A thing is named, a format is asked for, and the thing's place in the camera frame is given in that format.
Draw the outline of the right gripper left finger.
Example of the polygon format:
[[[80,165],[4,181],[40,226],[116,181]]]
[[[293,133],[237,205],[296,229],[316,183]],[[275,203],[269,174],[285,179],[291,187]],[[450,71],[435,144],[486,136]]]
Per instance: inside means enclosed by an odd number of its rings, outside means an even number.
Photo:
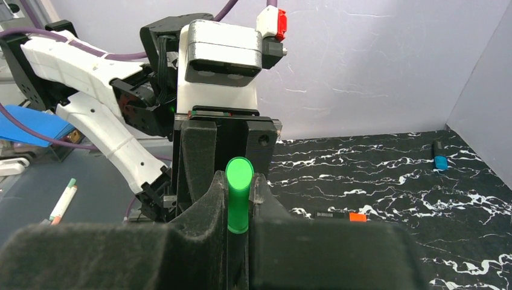
[[[2,289],[226,289],[227,185],[167,224],[31,225],[1,251]]]

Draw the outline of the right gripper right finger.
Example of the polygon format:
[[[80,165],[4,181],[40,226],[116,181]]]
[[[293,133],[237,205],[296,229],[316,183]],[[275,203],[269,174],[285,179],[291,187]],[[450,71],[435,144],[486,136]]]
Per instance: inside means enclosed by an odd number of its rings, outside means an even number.
[[[415,242],[385,222],[293,217],[262,174],[251,184],[250,289],[427,289]]]

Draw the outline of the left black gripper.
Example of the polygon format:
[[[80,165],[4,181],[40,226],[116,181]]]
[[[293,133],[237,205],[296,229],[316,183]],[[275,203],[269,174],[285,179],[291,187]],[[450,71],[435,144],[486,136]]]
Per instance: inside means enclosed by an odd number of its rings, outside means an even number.
[[[255,173],[268,176],[282,123],[256,109],[193,106],[176,114],[173,130],[172,192],[175,215],[197,202],[216,171],[235,157],[247,158]]]

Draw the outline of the green highlighter cap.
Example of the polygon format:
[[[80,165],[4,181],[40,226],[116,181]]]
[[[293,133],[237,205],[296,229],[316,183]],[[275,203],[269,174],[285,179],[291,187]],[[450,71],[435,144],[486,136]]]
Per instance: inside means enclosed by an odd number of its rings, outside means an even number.
[[[228,230],[243,234],[249,228],[249,195],[254,168],[245,157],[232,158],[225,170],[228,182]]]

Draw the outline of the orange black highlighter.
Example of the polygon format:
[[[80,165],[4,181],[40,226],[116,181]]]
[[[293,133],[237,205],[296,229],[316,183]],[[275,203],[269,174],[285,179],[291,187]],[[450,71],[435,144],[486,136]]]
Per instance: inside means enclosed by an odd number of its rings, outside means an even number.
[[[365,214],[354,212],[330,212],[330,211],[316,211],[314,214],[315,219],[346,219],[350,222],[367,222]]]

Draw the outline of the green black highlighter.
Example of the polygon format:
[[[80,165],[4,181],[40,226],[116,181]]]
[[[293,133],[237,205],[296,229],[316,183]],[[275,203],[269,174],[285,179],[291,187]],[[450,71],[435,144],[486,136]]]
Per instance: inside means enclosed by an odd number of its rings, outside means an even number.
[[[236,285],[242,265],[244,264],[247,235],[247,233],[235,234],[230,231],[228,232],[228,263],[226,272],[228,289],[233,289]]]

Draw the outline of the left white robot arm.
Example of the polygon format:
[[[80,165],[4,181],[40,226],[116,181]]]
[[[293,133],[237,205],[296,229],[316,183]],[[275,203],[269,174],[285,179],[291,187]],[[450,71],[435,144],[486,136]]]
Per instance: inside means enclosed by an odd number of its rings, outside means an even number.
[[[234,158],[269,173],[281,124],[260,115],[255,79],[287,54],[286,31],[286,12],[269,5],[253,28],[209,13],[146,25],[147,63],[93,47],[67,21],[2,31],[1,47],[32,104],[78,129],[121,173],[142,214],[168,222]]]

